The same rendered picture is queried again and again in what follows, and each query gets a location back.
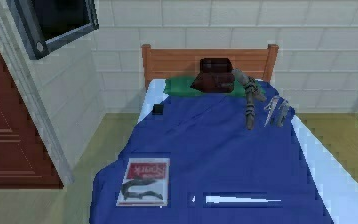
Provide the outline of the grey striped baseball bat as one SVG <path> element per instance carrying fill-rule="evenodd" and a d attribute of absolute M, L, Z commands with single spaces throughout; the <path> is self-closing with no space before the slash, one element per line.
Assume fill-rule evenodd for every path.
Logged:
<path fill-rule="evenodd" d="M 256 79 L 248 76 L 238 68 L 232 70 L 235 79 L 243 86 L 246 95 L 246 128 L 252 130 L 255 122 L 255 100 L 264 102 L 267 100 L 256 84 Z"/>

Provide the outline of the dark framed window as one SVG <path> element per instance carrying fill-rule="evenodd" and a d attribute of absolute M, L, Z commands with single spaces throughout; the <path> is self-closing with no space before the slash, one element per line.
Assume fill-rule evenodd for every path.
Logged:
<path fill-rule="evenodd" d="M 6 0 L 30 60 L 99 29 L 94 0 Z"/>

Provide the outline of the red and white book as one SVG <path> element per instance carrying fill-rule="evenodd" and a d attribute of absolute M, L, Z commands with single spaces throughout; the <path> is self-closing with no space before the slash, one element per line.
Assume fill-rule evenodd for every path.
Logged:
<path fill-rule="evenodd" d="M 118 206 L 166 206 L 169 158 L 130 158 L 117 199 Z"/>

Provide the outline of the green pillow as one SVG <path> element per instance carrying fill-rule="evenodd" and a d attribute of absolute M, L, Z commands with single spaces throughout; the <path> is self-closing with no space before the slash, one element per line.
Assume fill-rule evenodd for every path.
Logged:
<path fill-rule="evenodd" d="M 194 80 L 194 76 L 180 76 L 166 79 L 164 93 L 179 97 L 196 97 L 203 95 L 203 92 L 191 87 Z M 245 97 L 245 89 L 238 81 L 234 82 L 234 90 L 230 93 L 230 96 Z"/>

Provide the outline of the wooden bed with blue blanket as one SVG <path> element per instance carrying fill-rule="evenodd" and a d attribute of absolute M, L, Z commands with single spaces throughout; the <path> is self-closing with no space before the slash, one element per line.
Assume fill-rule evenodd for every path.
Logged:
<path fill-rule="evenodd" d="M 270 79 L 277 47 L 142 48 L 147 94 L 117 160 L 93 182 L 90 224 L 358 224 L 358 184 L 281 98 Z M 164 93 L 165 80 L 196 76 L 203 58 L 228 58 L 256 79 L 246 128 L 246 95 Z M 163 114 L 153 106 L 162 104 Z M 169 158 L 166 206 L 118 206 L 130 158 Z"/>

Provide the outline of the dark red brown box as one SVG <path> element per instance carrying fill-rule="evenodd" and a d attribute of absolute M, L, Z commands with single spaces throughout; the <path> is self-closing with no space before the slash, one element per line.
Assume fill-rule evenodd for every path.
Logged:
<path fill-rule="evenodd" d="M 191 88 L 203 93 L 231 93 L 234 81 L 232 63 L 228 58 L 203 58 Z"/>

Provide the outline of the dark red room door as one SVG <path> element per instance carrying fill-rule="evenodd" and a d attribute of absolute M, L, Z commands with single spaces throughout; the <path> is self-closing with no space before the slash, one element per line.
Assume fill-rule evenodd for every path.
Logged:
<path fill-rule="evenodd" d="M 0 53 L 0 189 L 62 187 L 62 180 Z"/>

